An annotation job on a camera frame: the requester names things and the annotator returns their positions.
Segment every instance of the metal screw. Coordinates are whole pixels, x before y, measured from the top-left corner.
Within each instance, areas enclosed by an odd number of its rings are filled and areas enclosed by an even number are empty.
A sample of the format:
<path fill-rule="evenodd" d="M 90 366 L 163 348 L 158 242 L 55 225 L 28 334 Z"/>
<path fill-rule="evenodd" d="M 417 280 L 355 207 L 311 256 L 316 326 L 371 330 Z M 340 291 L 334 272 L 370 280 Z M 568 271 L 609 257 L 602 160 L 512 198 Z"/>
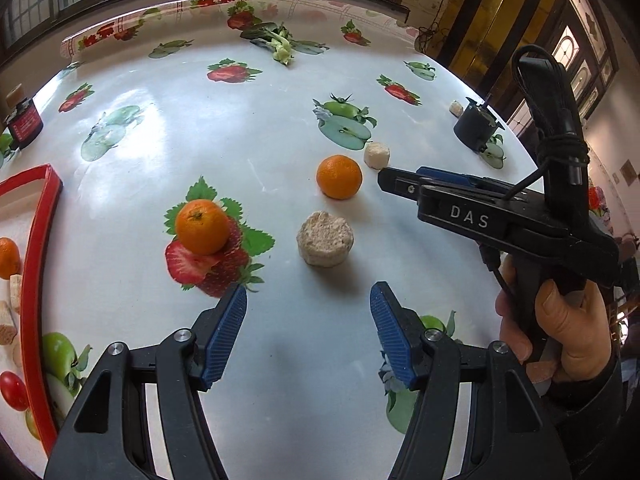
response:
<path fill-rule="evenodd" d="M 495 341 L 491 346 L 498 354 L 506 354 L 509 351 L 509 345 L 504 341 Z"/>
<path fill-rule="evenodd" d="M 124 350 L 123 343 L 111 343 L 107 348 L 107 352 L 109 352 L 111 355 L 121 354 L 123 350 Z"/>
<path fill-rule="evenodd" d="M 443 335 L 444 334 L 436 328 L 430 328 L 427 330 L 427 332 L 424 333 L 425 338 L 433 342 L 440 341 Z"/>
<path fill-rule="evenodd" d="M 174 339 L 178 343 L 182 343 L 183 341 L 188 341 L 191 338 L 191 330 L 187 328 L 181 328 L 174 334 Z"/>

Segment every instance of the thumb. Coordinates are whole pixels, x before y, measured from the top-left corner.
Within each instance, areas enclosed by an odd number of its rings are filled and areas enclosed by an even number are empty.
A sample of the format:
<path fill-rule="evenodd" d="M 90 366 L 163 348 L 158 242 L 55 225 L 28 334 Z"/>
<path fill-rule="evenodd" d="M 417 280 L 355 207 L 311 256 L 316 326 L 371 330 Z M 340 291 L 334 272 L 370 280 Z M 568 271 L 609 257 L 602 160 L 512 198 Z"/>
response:
<path fill-rule="evenodd" d="M 588 324 L 586 313 L 570 306 L 553 280 L 546 280 L 538 291 L 536 319 L 542 330 L 564 346 L 580 342 Z"/>

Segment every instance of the green apple print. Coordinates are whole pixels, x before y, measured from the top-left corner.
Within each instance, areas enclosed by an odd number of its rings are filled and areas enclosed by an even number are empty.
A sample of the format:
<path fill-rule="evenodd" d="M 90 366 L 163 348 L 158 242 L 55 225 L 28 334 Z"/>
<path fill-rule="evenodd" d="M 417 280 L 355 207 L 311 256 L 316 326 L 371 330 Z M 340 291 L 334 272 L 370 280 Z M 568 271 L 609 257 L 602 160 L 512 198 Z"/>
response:
<path fill-rule="evenodd" d="M 60 76 L 60 79 L 64 79 L 66 76 L 71 74 L 80 65 L 82 65 L 82 62 L 74 61 L 73 63 L 71 63 L 66 68 L 63 68 L 60 72 L 58 72 L 58 75 Z"/>
<path fill-rule="evenodd" d="M 429 63 L 418 63 L 417 61 L 404 62 L 411 72 L 425 81 L 433 81 L 436 77 L 436 69 Z"/>
<path fill-rule="evenodd" d="M 305 40 L 289 40 L 293 50 L 300 54 L 311 54 L 317 56 L 323 54 L 325 50 L 329 50 L 329 47 L 324 43 L 318 43 L 317 41 L 305 41 Z"/>
<path fill-rule="evenodd" d="M 504 167 L 504 161 L 506 157 L 504 156 L 504 150 L 501 146 L 498 146 L 498 141 L 502 144 L 502 136 L 501 134 L 494 134 L 491 138 L 486 142 L 486 149 L 484 152 L 480 153 L 480 157 L 484 160 L 489 166 L 495 168 L 496 170 L 501 170 Z"/>
<path fill-rule="evenodd" d="M 111 112 L 102 113 L 100 120 L 91 128 L 91 132 L 80 147 L 80 155 L 87 162 L 98 160 L 111 148 L 115 148 L 127 133 L 129 127 L 135 128 L 144 120 L 139 106 L 123 106 Z"/>
<path fill-rule="evenodd" d="M 142 13 L 140 22 L 144 22 L 145 20 L 148 20 L 150 18 L 153 18 L 155 20 L 162 20 L 162 11 L 157 7 L 151 7 Z"/>
<path fill-rule="evenodd" d="M 367 121 L 373 128 L 378 122 L 368 116 L 368 107 L 360 109 L 350 104 L 350 97 L 331 94 L 332 100 L 324 104 L 314 99 L 314 114 L 318 118 L 318 129 L 327 139 L 348 150 L 362 150 L 371 138 L 371 132 L 366 127 Z"/>
<path fill-rule="evenodd" d="M 42 354 L 47 374 L 58 380 L 72 396 L 76 396 L 85 378 L 81 373 L 86 370 L 91 346 L 87 345 L 80 355 L 71 341 L 60 332 L 50 332 L 42 336 Z"/>
<path fill-rule="evenodd" d="M 445 325 L 435 316 L 420 316 L 420 320 L 425 328 L 436 328 L 446 333 L 449 337 L 453 337 L 456 331 L 456 313 L 454 310 L 449 314 L 449 320 Z M 386 399 L 386 418 L 389 423 L 400 433 L 406 433 L 409 422 L 414 414 L 415 401 L 418 398 L 418 392 L 412 392 L 401 383 L 394 374 L 391 365 L 382 351 L 384 362 L 378 371 L 378 376 L 385 386 Z"/>
<path fill-rule="evenodd" d="M 149 57 L 151 59 L 161 59 L 163 57 L 167 57 L 169 54 L 175 54 L 184 46 L 191 46 L 192 43 L 193 40 L 175 40 L 170 41 L 169 43 L 160 43 L 149 54 Z"/>

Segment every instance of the person's sleeve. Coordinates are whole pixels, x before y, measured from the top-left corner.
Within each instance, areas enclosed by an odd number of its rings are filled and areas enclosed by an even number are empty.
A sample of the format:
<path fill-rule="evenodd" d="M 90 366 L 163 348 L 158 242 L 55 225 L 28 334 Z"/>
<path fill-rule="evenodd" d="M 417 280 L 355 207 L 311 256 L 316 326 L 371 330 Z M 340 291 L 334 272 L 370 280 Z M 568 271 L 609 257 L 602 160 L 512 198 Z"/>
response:
<path fill-rule="evenodd" d="M 553 383 L 543 397 L 574 478 L 590 465 L 598 448 L 616 429 L 622 398 L 620 359 L 615 352 L 596 378 Z"/>

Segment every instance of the red tray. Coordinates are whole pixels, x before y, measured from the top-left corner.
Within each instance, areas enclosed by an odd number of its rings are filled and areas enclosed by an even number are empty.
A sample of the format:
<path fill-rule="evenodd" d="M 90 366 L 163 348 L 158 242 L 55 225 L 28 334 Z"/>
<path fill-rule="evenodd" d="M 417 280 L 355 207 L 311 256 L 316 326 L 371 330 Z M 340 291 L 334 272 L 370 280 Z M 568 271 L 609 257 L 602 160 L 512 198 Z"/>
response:
<path fill-rule="evenodd" d="M 47 455 L 51 452 L 58 432 L 53 422 L 40 361 L 42 273 L 53 214 L 62 191 L 62 181 L 49 164 L 37 166 L 9 177 L 0 183 L 0 195 L 35 180 L 44 180 L 42 193 L 31 224 L 29 241 L 22 270 L 22 299 L 20 302 L 20 344 L 22 370 L 29 395 L 33 418 Z"/>

